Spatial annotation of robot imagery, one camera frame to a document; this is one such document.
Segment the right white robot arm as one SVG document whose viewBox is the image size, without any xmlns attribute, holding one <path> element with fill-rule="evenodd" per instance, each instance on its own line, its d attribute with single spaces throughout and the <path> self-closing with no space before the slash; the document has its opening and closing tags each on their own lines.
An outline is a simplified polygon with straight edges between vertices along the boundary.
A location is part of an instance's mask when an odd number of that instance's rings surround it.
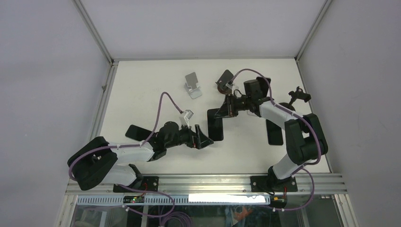
<svg viewBox="0 0 401 227">
<path fill-rule="evenodd" d="M 319 161 L 328 152 L 328 144 L 319 118 L 311 113 L 295 112 L 291 103 L 276 103 L 268 96 L 270 79 L 258 77 L 244 82 L 245 93 L 226 94 L 220 108 L 207 111 L 209 137 L 222 141 L 223 119 L 249 111 L 265 119 L 268 143 L 286 146 L 286 155 L 268 169 L 267 177 L 256 185 L 260 190 L 280 191 L 302 167 Z"/>
</svg>

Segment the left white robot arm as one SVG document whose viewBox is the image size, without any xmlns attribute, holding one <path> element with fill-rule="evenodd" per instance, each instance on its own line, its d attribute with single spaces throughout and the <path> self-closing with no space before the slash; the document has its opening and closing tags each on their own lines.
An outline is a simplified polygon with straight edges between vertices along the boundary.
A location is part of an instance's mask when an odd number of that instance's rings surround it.
<svg viewBox="0 0 401 227">
<path fill-rule="evenodd" d="M 156 161 L 165 156 L 169 148 L 181 145 L 203 149 L 214 143 L 199 125 L 192 129 L 172 121 L 166 122 L 155 133 L 131 125 L 126 137 L 138 140 L 140 144 L 117 145 L 98 136 L 69 158 L 69 175 L 81 190 L 113 183 L 124 185 L 130 192 L 137 192 L 142 187 L 143 176 L 134 165 L 136 162 Z"/>
</svg>

